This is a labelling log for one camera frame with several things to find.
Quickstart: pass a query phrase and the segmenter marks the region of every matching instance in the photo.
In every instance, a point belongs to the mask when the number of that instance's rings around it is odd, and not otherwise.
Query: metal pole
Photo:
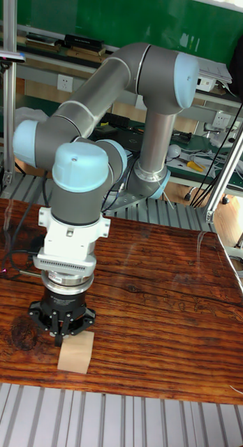
[[[161,115],[148,109],[140,154],[140,167],[158,173],[164,167],[176,115]]]
[[[17,51],[17,0],[3,0],[3,49]],[[3,75],[4,184],[14,177],[13,132],[15,125],[16,63]]]
[[[206,222],[213,222],[214,212],[243,152],[243,122],[224,167],[205,207]]]

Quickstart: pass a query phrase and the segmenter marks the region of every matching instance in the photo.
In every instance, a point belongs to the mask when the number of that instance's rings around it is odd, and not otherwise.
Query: white plastic bag
[[[30,119],[31,121],[39,121],[45,122],[48,119],[48,116],[42,110],[34,110],[28,107],[20,107],[15,111],[15,128],[25,121],[26,119]]]

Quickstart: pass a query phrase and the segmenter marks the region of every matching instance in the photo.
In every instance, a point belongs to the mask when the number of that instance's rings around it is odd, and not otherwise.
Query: wooden block
[[[86,374],[93,350],[94,332],[84,330],[63,340],[58,369]]]
[[[98,55],[93,55],[93,54],[87,54],[82,52],[81,50],[75,51],[75,50],[68,50],[67,51],[67,55],[71,56],[71,57],[77,57],[79,59],[83,59],[85,61],[92,61],[92,62],[98,62],[98,63],[102,63],[105,59],[106,56],[98,56]]]

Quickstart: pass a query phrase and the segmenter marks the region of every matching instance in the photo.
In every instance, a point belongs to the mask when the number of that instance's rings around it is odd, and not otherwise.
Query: yellow tool
[[[188,168],[197,170],[199,173],[202,173],[203,170],[205,169],[205,166],[198,165],[197,163],[195,163],[195,161],[192,161],[192,160],[189,161],[189,160],[184,160],[184,159],[180,159],[180,158],[178,158],[177,160],[182,161],[183,163],[186,164],[186,166],[188,166]]]

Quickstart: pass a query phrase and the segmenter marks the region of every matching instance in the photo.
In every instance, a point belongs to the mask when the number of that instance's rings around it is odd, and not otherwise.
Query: light blue joint cap
[[[90,142],[66,142],[59,146],[52,176],[55,183],[72,193],[99,188],[108,178],[108,155]]]
[[[111,145],[115,146],[115,149],[119,152],[119,155],[121,157],[121,161],[122,161],[122,173],[119,176],[119,179],[117,181],[119,181],[122,177],[122,175],[125,172],[125,169],[128,165],[128,157],[126,155],[125,149],[117,142],[114,140],[98,140],[98,141],[106,141],[108,143],[110,143]]]
[[[149,198],[155,198],[155,199],[157,199],[157,198],[161,197],[161,195],[162,195],[162,193],[163,193],[163,190],[164,190],[166,184],[168,183],[169,178],[170,178],[170,171],[167,169],[167,174],[166,174],[166,176],[165,176],[164,179],[163,179],[163,183],[162,183],[161,186],[156,190],[156,192],[155,192],[154,194],[152,194],[152,196],[150,196]]]
[[[174,89],[182,109],[191,107],[198,83],[199,64],[196,57],[179,53],[174,67]]]
[[[13,151],[14,155],[36,168],[35,161],[35,135],[38,121],[31,121],[27,119],[22,121],[16,128],[13,136]]]

